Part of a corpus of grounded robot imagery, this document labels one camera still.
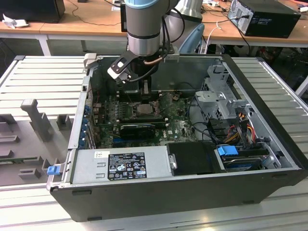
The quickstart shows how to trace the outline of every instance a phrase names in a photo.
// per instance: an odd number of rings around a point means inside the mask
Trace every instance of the metal chassis panel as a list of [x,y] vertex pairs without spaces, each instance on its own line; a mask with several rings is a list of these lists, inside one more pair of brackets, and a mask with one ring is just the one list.
[[[265,122],[269,124],[273,134],[283,143],[286,151],[302,169],[281,169],[279,172],[254,172],[235,176],[123,183],[119,185],[70,185],[67,181],[68,178],[66,178],[65,183],[60,188],[51,188],[51,194],[71,215],[73,220],[112,219],[254,204],[259,203],[280,187],[295,185],[308,176],[308,160],[240,71],[239,67],[228,55],[223,55],[221,61],[227,64],[226,68],[235,82],[241,85],[244,92],[247,92],[250,103],[253,102],[252,105],[257,107]],[[129,200],[119,199],[123,197],[123,192],[125,192]],[[224,198],[225,192],[232,195],[232,199]],[[108,198],[108,201],[99,204],[100,198]],[[219,200],[209,201],[204,198],[219,198]],[[130,201],[138,200],[143,201],[142,206],[129,206]],[[125,209],[120,211],[115,209],[119,207],[124,207]]]

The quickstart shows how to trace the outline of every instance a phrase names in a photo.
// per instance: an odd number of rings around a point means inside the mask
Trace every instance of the green circuit board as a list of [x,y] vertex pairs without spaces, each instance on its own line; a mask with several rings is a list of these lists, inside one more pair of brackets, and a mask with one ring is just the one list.
[[[196,141],[187,119],[189,99],[176,93],[164,93],[147,104],[131,99],[120,101],[110,96],[102,103],[96,116],[99,148],[160,146],[169,142]],[[121,138],[123,125],[155,125],[155,135],[149,139]]]

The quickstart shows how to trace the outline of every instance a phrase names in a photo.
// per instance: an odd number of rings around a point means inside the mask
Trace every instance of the black plastic cover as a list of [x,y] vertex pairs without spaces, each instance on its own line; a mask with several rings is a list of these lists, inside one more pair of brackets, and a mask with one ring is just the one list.
[[218,160],[210,142],[179,142],[167,144],[168,155],[175,158],[173,176],[220,173]]

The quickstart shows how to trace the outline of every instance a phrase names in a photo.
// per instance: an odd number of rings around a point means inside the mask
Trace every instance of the computer tower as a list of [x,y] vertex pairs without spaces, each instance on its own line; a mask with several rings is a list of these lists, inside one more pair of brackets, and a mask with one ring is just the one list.
[[228,18],[245,36],[288,38],[301,14],[274,0],[233,0]]

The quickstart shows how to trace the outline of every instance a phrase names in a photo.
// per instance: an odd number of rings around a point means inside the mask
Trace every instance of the white table leg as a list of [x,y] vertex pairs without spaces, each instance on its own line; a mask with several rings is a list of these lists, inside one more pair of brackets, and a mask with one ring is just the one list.
[[88,51],[87,45],[86,45],[86,41],[85,41],[85,40],[82,40],[82,41],[81,41],[81,47],[82,47],[82,51],[83,51],[83,52],[87,52],[87,51]]
[[37,35],[37,40],[40,43],[40,47],[42,48],[42,51],[44,53],[44,56],[51,56],[51,52],[49,50],[48,46],[48,38],[46,35]]
[[301,97],[305,91],[308,89],[308,76],[307,78],[304,80],[304,82],[298,87],[298,89],[296,90],[296,94]]

